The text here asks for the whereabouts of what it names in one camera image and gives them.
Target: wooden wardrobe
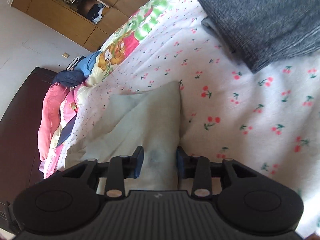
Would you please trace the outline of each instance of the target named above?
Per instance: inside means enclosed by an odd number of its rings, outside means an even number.
[[[96,1],[109,7],[98,24],[58,0],[13,0],[12,6],[94,52],[149,0]]]

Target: cartoon character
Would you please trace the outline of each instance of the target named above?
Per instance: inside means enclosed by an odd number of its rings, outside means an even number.
[[[124,33],[100,54],[98,67],[103,71],[112,71],[112,65],[120,65],[138,45],[134,32]]]

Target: coral pink fabric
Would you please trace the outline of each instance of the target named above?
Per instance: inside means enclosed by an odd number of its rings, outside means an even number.
[[[60,105],[69,91],[70,88],[55,83],[45,95],[42,105],[42,119],[38,131],[38,147],[41,161],[45,161],[48,156],[52,135],[60,124]]]

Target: gray garment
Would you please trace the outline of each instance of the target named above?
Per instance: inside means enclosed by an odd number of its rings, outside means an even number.
[[[125,189],[176,190],[176,150],[180,141],[180,90],[178,82],[136,95],[113,95],[103,117],[89,134],[70,147],[66,168],[89,158],[99,163],[114,156],[132,155],[144,148],[138,179],[126,179]],[[101,179],[98,193],[104,190]]]
[[[320,0],[199,0],[252,73],[320,49]]]

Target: bed sheet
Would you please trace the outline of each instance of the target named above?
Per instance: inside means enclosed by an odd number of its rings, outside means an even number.
[[[272,63],[253,75],[201,27],[206,14],[197,0],[154,2],[106,41],[103,60],[97,57],[92,75],[77,89],[79,112],[57,169],[64,168],[66,150],[101,118],[111,95],[177,80],[185,151],[214,162],[234,158],[292,188],[305,205],[298,233],[319,230],[319,51]],[[151,4],[161,10],[154,6],[146,15]],[[115,57],[115,51],[123,55]]]

